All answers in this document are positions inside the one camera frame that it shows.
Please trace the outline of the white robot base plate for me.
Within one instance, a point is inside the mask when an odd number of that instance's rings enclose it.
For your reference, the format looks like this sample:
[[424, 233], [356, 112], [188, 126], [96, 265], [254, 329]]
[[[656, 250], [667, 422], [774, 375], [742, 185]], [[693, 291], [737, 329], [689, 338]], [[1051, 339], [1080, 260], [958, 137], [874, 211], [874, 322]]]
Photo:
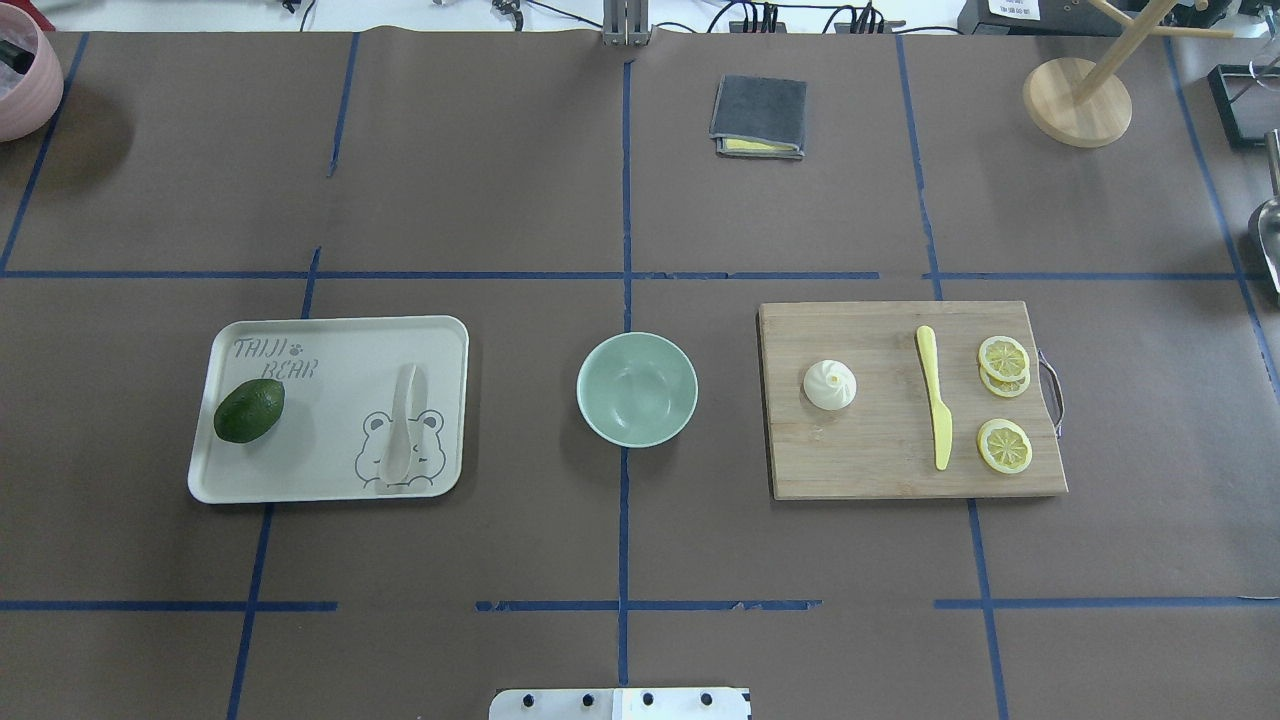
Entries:
[[751, 719], [750, 691], [732, 687], [507, 689], [489, 719]]

